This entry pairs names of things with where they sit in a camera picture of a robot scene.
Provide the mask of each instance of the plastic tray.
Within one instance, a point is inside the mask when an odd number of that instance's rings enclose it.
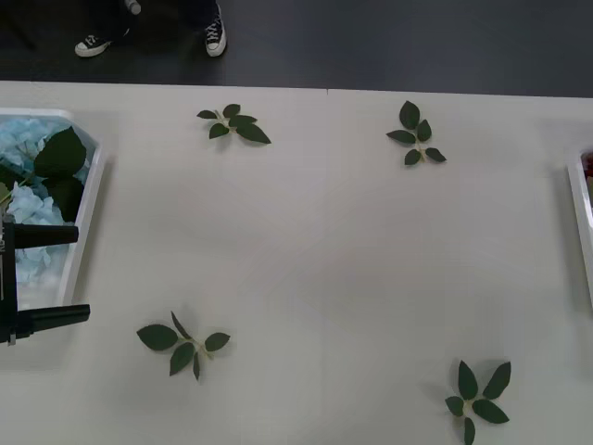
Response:
[[[71,125],[86,147],[86,158],[91,167],[84,186],[81,205],[76,216],[79,228],[78,242],[69,245],[63,258],[52,259],[49,271],[44,271],[38,283],[18,284],[19,309],[38,309],[47,306],[70,305],[76,286],[76,278],[81,266],[82,253],[86,244],[93,209],[101,177],[105,168],[106,156],[99,144],[80,126],[74,123],[72,115],[60,109],[0,108],[0,121],[13,118],[37,118],[44,121],[58,121]]]

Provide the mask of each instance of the sneaker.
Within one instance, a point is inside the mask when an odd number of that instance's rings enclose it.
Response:
[[[206,51],[210,57],[218,57],[226,48],[226,31],[222,23],[222,12],[219,6],[214,21],[206,28]]]
[[[122,37],[128,35],[130,30],[127,30]],[[89,35],[82,42],[78,43],[74,48],[74,52],[78,57],[95,57],[103,54],[106,49],[113,43],[111,40],[105,40],[96,35]]]

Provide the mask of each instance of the green leaf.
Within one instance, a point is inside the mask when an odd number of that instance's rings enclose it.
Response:
[[[19,174],[14,173],[4,165],[0,165],[0,183],[4,184],[8,190],[12,190],[15,186],[15,183],[20,184],[24,180],[25,178]]]
[[[169,376],[176,375],[187,366],[192,361],[195,353],[194,343],[187,342],[178,347],[170,358]]]
[[[487,422],[491,424],[506,424],[509,422],[509,417],[490,400],[476,400],[473,405],[473,412],[478,414]]]
[[[222,115],[225,118],[230,119],[232,116],[236,116],[237,114],[239,114],[239,111],[241,111],[240,105],[231,104],[225,107],[224,111],[222,112]]]
[[[406,101],[399,111],[399,121],[408,130],[414,130],[420,121],[420,110],[410,101]]]
[[[418,151],[416,148],[413,148],[408,152],[406,158],[404,159],[404,163],[406,165],[414,165],[417,164],[418,161],[421,159],[423,155]]]
[[[197,356],[197,352],[194,354],[194,376],[196,380],[200,378],[200,358]]]
[[[192,339],[192,336],[190,336],[187,331],[185,330],[185,328],[182,326],[181,323],[179,323],[179,320],[177,320],[177,317],[175,316],[175,314],[173,313],[173,311],[170,312],[170,316],[173,319],[173,324],[175,324],[175,327],[177,328],[177,330],[179,331],[179,333],[183,336],[183,338],[186,338],[188,340]]]
[[[461,397],[449,397],[445,400],[445,403],[453,415],[463,416],[463,399]]]
[[[473,420],[469,417],[465,418],[465,433],[463,434],[463,443],[465,445],[473,445],[475,439],[475,425]]]
[[[231,336],[223,334],[222,332],[217,332],[206,339],[204,346],[208,352],[214,352],[215,350],[223,348],[224,345],[229,342],[230,338]]]
[[[487,399],[497,399],[509,382],[511,382],[511,362],[506,362],[497,368],[482,394]]]
[[[460,394],[465,401],[470,401],[478,395],[478,382],[475,380],[472,370],[464,361],[460,363],[459,387]]]
[[[237,127],[236,131],[237,134],[243,136],[248,141],[260,142],[262,144],[271,144],[270,138],[253,123]]]
[[[436,148],[426,148],[426,156],[432,159],[434,162],[445,162],[447,158],[445,158],[440,151]]]
[[[76,221],[78,208],[81,205],[84,186],[74,178],[48,178],[43,181],[49,196],[54,199],[67,223]]]
[[[151,324],[138,332],[138,337],[151,350],[167,350],[177,343],[177,334],[170,327],[162,324]]]
[[[210,128],[210,139],[215,139],[217,137],[224,136],[229,133],[229,129],[226,128],[221,123],[215,123]]]
[[[388,133],[391,139],[398,141],[400,144],[410,145],[416,143],[416,136],[405,130],[395,130],[394,132]]]
[[[72,176],[84,165],[86,148],[72,127],[54,134],[33,162],[35,174],[42,178]]]
[[[420,125],[418,125],[416,133],[418,134],[418,140],[420,142],[426,142],[428,139],[432,137],[433,130],[430,128],[428,121],[424,120],[420,122]]]
[[[204,111],[200,111],[197,114],[198,118],[202,119],[217,119],[216,113],[214,111],[210,111],[209,109],[205,109]]]
[[[243,125],[248,125],[249,123],[254,123],[257,121],[258,120],[256,118],[252,118],[251,116],[242,116],[239,114],[237,116],[231,117],[229,120],[229,127],[241,127]]]

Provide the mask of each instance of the white shoe sole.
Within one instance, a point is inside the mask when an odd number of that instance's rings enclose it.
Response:
[[[111,45],[111,42],[108,42],[106,44],[102,44],[101,46],[98,46],[97,48],[93,48],[93,49],[80,48],[78,45],[76,45],[74,47],[74,52],[76,53],[76,55],[78,57],[82,57],[82,58],[96,57],[99,54],[103,54],[105,52],[105,50],[109,48],[110,45]]]
[[[218,57],[224,52],[225,49],[226,49],[226,30],[224,29],[224,25],[222,25],[221,42],[219,43],[219,45],[217,46],[216,49],[210,49],[210,48],[208,48],[208,45],[206,45],[206,51],[208,52],[208,55],[210,57]]]

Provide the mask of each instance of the dark floor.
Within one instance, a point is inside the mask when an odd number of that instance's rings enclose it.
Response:
[[[0,79],[593,97],[590,0],[220,0],[208,59],[175,0],[141,0],[132,38],[80,60],[82,0],[16,0],[39,44],[0,29]]]

